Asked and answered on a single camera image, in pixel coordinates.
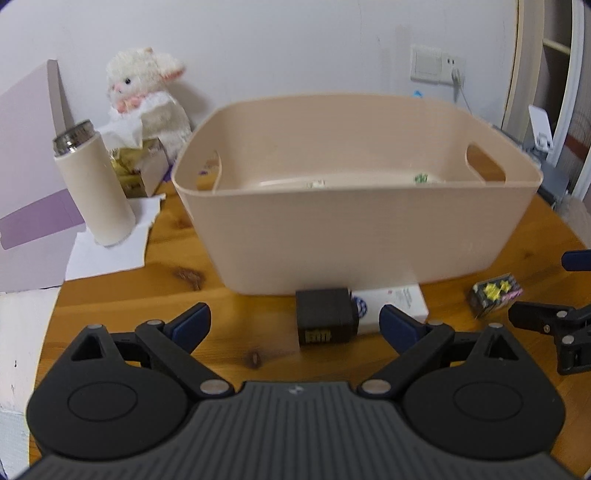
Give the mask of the purple star patterned cube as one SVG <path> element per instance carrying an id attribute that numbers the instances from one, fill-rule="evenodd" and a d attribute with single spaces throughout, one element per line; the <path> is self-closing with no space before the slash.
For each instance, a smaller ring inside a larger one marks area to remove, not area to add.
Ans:
<path id="1" fill-rule="evenodd" d="M 512 274 L 478 282 L 468 292 L 468 303 L 476 318 L 507 307 L 523 294 L 523 288 Z"/>

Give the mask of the dark brown small box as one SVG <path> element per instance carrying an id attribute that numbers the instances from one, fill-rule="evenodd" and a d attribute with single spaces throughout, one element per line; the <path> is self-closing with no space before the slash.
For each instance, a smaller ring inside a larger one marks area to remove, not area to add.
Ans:
<path id="1" fill-rule="evenodd" d="M 359 313 L 348 288 L 301 290 L 295 294 L 300 346 L 348 343 L 359 331 Z"/>

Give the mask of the green dried herb bag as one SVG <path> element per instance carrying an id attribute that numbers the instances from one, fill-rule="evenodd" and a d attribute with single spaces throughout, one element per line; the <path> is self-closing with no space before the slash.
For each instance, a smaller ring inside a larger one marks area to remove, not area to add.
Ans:
<path id="1" fill-rule="evenodd" d="M 414 177 L 416 184 L 423 184 L 429 181 L 430 177 L 427 173 L 419 173 Z"/>

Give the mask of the blue white porcelain-pattern box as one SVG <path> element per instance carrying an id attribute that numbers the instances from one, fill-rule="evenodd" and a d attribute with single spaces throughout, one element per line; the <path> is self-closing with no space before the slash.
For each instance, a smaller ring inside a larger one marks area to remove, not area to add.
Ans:
<path id="1" fill-rule="evenodd" d="M 325 180 L 311 180 L 304 184 L 307 189 L 322 189 L 328 186 Z"/>

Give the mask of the beige crumpled cloth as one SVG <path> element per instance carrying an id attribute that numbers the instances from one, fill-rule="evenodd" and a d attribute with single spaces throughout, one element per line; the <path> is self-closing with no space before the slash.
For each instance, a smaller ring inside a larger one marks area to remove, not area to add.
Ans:
<path id="1" fill-rule="evenodd" d="M 556 212 L 579 240 L 590 249 L 591 216 L 584 203 L 575 197 L 566 195 L 558 205 Z"/>

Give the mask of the white flat box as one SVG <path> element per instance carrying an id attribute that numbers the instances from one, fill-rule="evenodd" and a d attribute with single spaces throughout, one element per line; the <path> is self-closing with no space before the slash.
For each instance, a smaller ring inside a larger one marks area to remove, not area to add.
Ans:
<path id="1" fill-rule="evenodd" d="M 380 311 L 385 305 L 394 305 L 421 323 L 424 323 L 429 316 L 429 310 L 419 284 L 353 291 L 352 298 L 358 308 L 359 335 L 374 334 L 380 331 Z"/>

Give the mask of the white paper sheet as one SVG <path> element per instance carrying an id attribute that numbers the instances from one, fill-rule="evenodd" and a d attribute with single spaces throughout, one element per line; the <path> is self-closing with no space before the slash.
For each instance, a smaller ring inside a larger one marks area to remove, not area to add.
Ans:
<path id="1" fill-rule="evenodd" d="M 129 271 L 144 266 L 149 232 L 160 213 L 165 194 L 150 198 L 129 199 L 136 216 L 136 225 L 121 242 L 101 246 L 89 230 L 79 232 L 73 244 L 65 272 L 65 280 L 72 281 Z"/>

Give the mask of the cream thermos bottle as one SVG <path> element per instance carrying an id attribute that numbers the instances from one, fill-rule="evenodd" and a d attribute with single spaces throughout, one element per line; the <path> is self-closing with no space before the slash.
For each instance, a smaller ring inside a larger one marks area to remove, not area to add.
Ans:
<path id="1" fill-rule="evenodd" d="M 87 229 L 102 246 L 132 232 L 135 215 L 112 168 L 100 133 L 80 122 L 53 140 L 54 160 Z"/>

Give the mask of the lilac headboard panel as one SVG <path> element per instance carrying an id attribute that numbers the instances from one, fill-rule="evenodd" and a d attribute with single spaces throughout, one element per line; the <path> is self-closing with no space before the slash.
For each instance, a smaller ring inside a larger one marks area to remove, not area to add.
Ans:
<path id="1" fill-rule="evenodd" d="M 84 221 L 54 161 L 66 130 L 58 63 L 1 95 L 1 290 L 59 286 Z"/>

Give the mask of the yellow tissue box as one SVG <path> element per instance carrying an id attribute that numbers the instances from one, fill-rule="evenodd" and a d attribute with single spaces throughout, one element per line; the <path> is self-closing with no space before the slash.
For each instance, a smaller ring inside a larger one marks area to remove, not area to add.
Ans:
<path id="1" fill-rule="evenodd" d="M 157 138 L 145 140 L 139 149 L 120 148 L 109 154 L 127 198 L 151 197 L 169 169 L 165 149 Z"/>

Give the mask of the beige plastic storage bin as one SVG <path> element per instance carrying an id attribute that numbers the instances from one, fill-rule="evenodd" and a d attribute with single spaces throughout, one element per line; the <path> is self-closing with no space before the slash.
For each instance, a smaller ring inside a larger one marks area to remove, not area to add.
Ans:
<path id="1" fill-rule="evenodd" d="M 419 173 L 429 181 L 416 184 Z M 543 176 L 501 132 L 448 102 L 313 94 L 214 111 L 171 179 L 226 287 L 290 295 L 484 270 Z M 328 186 L 304 187 L 311 180 Z"/>

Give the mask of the white plush lamb toy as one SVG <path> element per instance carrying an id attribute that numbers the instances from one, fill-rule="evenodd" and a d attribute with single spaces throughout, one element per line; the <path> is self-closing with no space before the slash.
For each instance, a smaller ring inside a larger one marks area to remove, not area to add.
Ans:
<path id="1" fill-rule="evenodd" d="M 107 96 L 113 121 L 139 120 L 144 139 L 158 139 L 173 163 L 191 135 L 189 118 L 168 89 L 183 63 L 152 48 L 117 53 L 106 66 Z"/>

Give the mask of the white wooden shelf frame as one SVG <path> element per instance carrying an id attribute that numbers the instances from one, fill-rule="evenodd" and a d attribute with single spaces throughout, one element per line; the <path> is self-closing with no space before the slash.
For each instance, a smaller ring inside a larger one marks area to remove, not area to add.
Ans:
<path id="1" fill-rule="evenodd" d="M 534 137 L 529 106 L 548 115 L 553 147 L 546 161 L 568 176 L 567 190 L 590 192 L 590 3 L 519 1 L 515 55 L 501 129 Z"/>

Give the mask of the white wall switch socket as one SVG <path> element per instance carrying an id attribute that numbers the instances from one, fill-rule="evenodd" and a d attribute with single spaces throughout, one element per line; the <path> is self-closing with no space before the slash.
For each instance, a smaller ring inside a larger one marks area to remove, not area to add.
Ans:
<path id="1" fill-rule="evenodd" d="M 413 45 L 410 78 L 416 82 L 459 86 L 465 80 L 465 59 L 441 49 Z"/>

